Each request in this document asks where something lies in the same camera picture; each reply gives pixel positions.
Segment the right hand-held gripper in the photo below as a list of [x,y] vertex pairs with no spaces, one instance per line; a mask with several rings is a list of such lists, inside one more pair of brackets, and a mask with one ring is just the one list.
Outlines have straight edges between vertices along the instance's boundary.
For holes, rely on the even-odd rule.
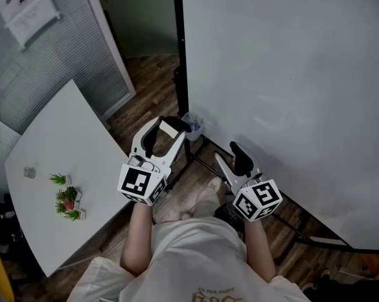
[[[273,179],[261,174],[261,164],[256,155],[238,142],[230,142],[234,154],[234,170],[219,153],[214,152],[214,163],[220,178],[231,191],[239,191],[233,206],[245,220],[256,221],[272,214],[283,201]],[[241,188],[241,176],[255,177]]]

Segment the person's left forearm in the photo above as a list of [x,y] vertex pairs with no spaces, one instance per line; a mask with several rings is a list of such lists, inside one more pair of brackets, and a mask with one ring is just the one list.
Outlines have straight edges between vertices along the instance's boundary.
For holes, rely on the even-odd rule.
[[151,206],[136,203],[131,215],[128,235],[120,259],[120,266],[135,277],[150,265],[151,231],[153,227]]

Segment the small green potted plant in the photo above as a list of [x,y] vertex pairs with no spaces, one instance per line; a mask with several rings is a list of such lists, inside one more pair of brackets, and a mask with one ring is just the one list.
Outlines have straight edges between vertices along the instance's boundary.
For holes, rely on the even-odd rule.
[[85,219],[85,211],[80,210],[80,209],[75,209],[75,210],[69,210],[66,211],[64,214],[64,218],[68,220],[84,220]]
[[52,181],[54,184],[67,187],[72,184],[71,178],[69,175],[62,175],[62,174],[51,174],[49,177],[49,180]]
[[82,194],[80,191],[73,186],[69,186],[65,190],[59,190],[56,194],[56,199],[57,201],[80,201],[81,196]]

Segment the person's white t-shirt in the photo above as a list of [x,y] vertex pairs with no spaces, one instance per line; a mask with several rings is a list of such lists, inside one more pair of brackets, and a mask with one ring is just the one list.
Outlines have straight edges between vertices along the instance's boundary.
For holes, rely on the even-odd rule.
[[264,281],[235,230],[217,218],[156,225],[147,270],[134,277],[96,257],[67,302],[310,302],[282,276]]

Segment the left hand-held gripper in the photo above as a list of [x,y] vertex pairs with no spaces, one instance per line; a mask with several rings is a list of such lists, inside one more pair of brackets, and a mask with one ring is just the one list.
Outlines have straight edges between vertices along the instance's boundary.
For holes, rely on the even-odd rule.
[[[157,157],[153,154],[153,147],[163,120],[179,134],[173,138],[168,152]],[[133,137],[128,162],[121,167],[118,191],[131,201],[152,206],[167,186],[171,174],[169,167],[184,145],[187,128],[188,124],[173,116],[157,116],[144,124]]]

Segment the small red potted plant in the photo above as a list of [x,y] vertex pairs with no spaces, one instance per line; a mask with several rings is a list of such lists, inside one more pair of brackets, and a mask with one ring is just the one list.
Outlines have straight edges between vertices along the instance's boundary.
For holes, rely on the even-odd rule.
[[65,199],[63,201],[58,200],[55,209],[58,214],[66,213],[67,211],[73,211],[74,209],[79,208],[79,202],[78,201],[71,201],[68,199]]

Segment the translucent plastic waste bin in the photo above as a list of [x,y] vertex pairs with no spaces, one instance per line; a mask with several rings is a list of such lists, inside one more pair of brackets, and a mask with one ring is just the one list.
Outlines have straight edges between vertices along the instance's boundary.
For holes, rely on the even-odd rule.
[[182,121],[190,126],[190,131],[187,132],[186,138],[191,142],[198,140],[204,131],[203,118],[189,111],[182,117]]

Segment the white table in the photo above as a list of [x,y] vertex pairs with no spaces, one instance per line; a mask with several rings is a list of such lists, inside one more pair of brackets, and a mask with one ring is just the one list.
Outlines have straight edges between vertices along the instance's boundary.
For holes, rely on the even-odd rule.
[[[5,169],[21,229],[45,275],[53,274],[127,204],[117,190],[127,155],[89,106],[75,82],[48,102],[17,141]],[[34,179],[23,175],[34,167]],[[58,187],[51,174],[69,175],[82,198],[85,219],[55,210]]]

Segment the person's right forearm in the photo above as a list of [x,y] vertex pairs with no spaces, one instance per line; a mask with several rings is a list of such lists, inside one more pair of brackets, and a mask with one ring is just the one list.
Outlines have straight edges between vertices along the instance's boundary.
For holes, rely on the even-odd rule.
[[277,271],[261,221],[245,221],[244,235],[248,265],[265,282],[271,281],[277,275]]

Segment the black bag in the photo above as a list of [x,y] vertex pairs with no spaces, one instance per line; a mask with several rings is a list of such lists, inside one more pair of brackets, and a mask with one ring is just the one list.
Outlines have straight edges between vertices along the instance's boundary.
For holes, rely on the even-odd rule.
[[302,288],[310,302],[379,302],[379,254],[355,254],[349,259],[351,269],[359,268],[368,279],[354,283],[341,283],[326,269],[317,282]]

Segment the person's light trouser leg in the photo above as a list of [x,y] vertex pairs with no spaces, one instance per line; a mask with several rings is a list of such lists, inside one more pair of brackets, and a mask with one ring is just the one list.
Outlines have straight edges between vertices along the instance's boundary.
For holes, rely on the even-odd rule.
[[217,195],[221,185],[222,180],[213,177],[202,190],[198,187],[190,192],[176,193],[157,211],[157,222],[214,216],[221,205]]

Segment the white wall document holder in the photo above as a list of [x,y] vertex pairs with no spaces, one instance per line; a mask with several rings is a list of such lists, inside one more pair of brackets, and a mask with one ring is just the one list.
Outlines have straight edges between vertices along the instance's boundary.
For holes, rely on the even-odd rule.
[[0,15],[21,49],[49,22],[61,18],[52,0],[0,0]]

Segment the white eraser block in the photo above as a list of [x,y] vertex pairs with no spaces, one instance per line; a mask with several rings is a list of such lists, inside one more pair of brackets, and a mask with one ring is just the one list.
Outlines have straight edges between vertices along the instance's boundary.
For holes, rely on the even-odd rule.
[[167,135],[169,135],[171,138],[175,138],[179,132],[170,126],[168,123],[166,123],[164,120],[161,121],[159,125],[159,129],[163,132],[165,132]]

